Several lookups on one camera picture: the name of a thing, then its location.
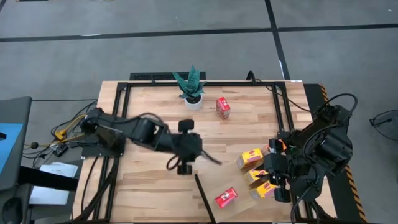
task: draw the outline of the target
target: black floor stripe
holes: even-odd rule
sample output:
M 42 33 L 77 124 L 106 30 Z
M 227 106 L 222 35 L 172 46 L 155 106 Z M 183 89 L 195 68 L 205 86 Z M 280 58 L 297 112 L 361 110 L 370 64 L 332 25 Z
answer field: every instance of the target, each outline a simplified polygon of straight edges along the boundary
M 0 11 L 6 0 L 0 2 Z M 272 12 L 272 18 L 275 23 L 275 17 Z M 181 35 L 208 35 L 208 34 L 250 34 L 260 32 L 304 32 L 304 31 L 325 31 L 325 30 L 361 30 L 361 29 L 388 29 L 398 28 L 398 24 L 373 24 L 373 25 L 352 25 L 352 26 L 316 26 L 316 27 L 271 27 L 271 28 L 242 28 L 242 29 L 208 29 L 208 30 L 182 30 L 182 31 L 163 31 L 163 32 L 138 32 L 123 34 L 91 34 L 91 35 L 60 35 L 48 37 L 3 37 L 0 42 L 36 42 L 36 41 L 55 41 L 55 40 L 93 40 L 93 39 L 117 39 L 134 37 L 172 37 Z M 279 35 L 275 37 L 277 49 L 282 47 Z
M 290 80 L 289 71 L 287 70 L 287 64 L 285 59 L 284 50 L 282 48 L 282 43 L 280 42 L 278 28 L 276 26 L 274 11 L 272 10 L 271 0 L 265 0 L 267 6 L 267 12 L 269 16 L 269 22 L 271 23 L 272 35 L 274 36 L 274 42 L 276 46 L 276 51 L 279 58 L 279 63 L 282 69 L 282 75 L 285 80 Z
M 32 102 L 59 102 L 59 101 L 95 101 L 98 99 L 55 99 L 55 100 L 32 100 Z
M 6 3 L 6 1 L 7 0 L 1 0 L 1 2 L 0 2 L 0 12 L 1 12 L 1 9 L 3 8 L 4 4 Z
M 281 27 L 279 32 L 302 32 L 302 31 L 324 31 L 324 30 L 360 30 L 360 29 L 388 29 L 398 28 L 398 24 L 372 24 L 372 25 L 350 25 L 350 26 L 315 26 L 315 27 Z
M 137 32 L 123 34 L 92 34 L 92 35 L 62 35 L 50 37 L 5 37 L 0 42 L 35 42 L 52 40 L 93 40 L 93 39 L 115 39 L 132 37 L 168 37 L 181 35 L 207 35 L 207 34 L 247 34 L 271 32 L 271 28 L 242 28 L 242 29 L 207 29 L 207 30 L 181 30 L 164 32 Z

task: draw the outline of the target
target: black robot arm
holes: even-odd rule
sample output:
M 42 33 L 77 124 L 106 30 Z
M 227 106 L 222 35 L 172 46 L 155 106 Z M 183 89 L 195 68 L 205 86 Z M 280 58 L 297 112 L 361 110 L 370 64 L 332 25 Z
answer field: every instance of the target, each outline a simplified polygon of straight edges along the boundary
M 178 123 L 179 133 L 171 133 L 166 123 L 152 113 L 144 113 L 133 118 L 120 118 L 104 113 L 101 108 L 91 110 L 80 125 L 85 135 L 94 134 L 97 146 L 117 150 L 123 147 L 125 139 L 134 144 L 156 151 L 175 154 L 181 165 L 178 174 L 192 174 L 192 167 L 187 162 L 194 162 L 202 155 L 212 162 L 221 162 L 209 156 L 203 150 L 199 134 L 188 132 L 194 128 L 193 120 Z
M 353 148 L 347 131 L 357 99 L 348 93 L 343 95 L 355 99 L 351 110 L 325 103 L 303 130 L 279 133 L 278 139 L 269 140 L 270 153 L 264 156 L 264 165 L 258 167 L 269 174 L 259 177 L 279 186 L 274 191 L 277 201 L 290 202 L 286 182 L 290 191 L 302 200 L 314 201 L 321 194 L 324 176 L 335 177 L 348 164 Z

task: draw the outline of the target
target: small red box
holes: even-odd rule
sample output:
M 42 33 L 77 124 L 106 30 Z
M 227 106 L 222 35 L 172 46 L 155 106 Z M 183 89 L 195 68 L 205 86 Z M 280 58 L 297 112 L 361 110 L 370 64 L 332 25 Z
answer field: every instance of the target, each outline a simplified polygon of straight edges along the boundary
M 229 117 L 229 112 L 231 112 L 231 107 L 227 103 L 224 97 L 221 97 L 216 102 L 217 112 L 221 118 L 225 119 Z
M 235 189 L 231 187 L 230 189 L 226 190 L 220 196 L 216 198 L 216 203 L 220 208 L 224 208 L 227 204 L 232 202 L 238 194 L 236 193 Z

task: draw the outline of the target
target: cardboard box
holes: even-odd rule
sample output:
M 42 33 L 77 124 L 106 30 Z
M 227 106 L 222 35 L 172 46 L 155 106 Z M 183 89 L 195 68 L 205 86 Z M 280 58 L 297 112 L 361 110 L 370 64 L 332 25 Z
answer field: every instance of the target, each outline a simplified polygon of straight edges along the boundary
M 268 172 L 265 170 L 249 170 L 249 172 L 243 175 L 244 180 L 249 184 L 253 184 L 258 181 L 260 178 L 256 177 L 257 175 L 267 175 Z
M 226 119 L 227 117 L 229 117 L 231 107 L 229 106 L 225 98 L 221 97 L 216 101 L 216 110 L 222 119 Z
M 263 155 L 261 149 L 254 149 L 248 152 L 242 153 L 238 160 L 236 161 L 239 169 L 251 166 L 255 164 L 257 161 L 262 160 Z
M 216 198 L 216 203 L 220 208 L 224 208 L 227 204 L 232 202 L 237 196 L 238 194 L 236 193 L 235 189 L 231 187 Z
M 263 199 L 266 196 L 272 194 L 277 186 L 272 185 L 269 180 L 256 187 L 255 189 L 250 190 L 250 195 L 254 200 Z

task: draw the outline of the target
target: green leaf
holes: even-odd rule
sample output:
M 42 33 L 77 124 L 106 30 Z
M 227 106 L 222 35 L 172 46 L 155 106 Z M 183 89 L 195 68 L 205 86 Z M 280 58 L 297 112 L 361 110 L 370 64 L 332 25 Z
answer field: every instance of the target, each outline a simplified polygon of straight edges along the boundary
M 185 81 L 177 72 L 173 72 L 172 74 L 176 79 L 180 89 L 185 92 L 188 85 L 187 81 Z
M 191 96 L 193 96 L 193 97 L 197 97 L 197 96 L 199 96 L 200 95 L 200 93 L 203 93 L 203 90 L 199 90 L 198 92 L 196 92 L 196 93 L 192 93 L 191 94 Z
M 201 82 L 201 83 L 198 85 L 198 90 L 197 90 L 197 91 L 202 90 L 202 89 L 203 89 L 203 86 L 204 86 L 206 83 L 207 83 L 206 81 Z
M 191 70 L 189 71 L 189 74 L 188 74 L 188 82 L 191 80 L 191 77 L 192 77 L 192 75 L 195 73 L 195 67 L 192 65 L 191 66 Z
M 179 97 L 185 99 L 185 98 L 189 98 L 190 96 L 186 93 L 182 93 Z
M 198 90 L 199 84 L 200 84 L 200 70 L 196 70 L 195 73 L 191 75 L 188 81 L 187 89 L 189 93 L 196 92 Z

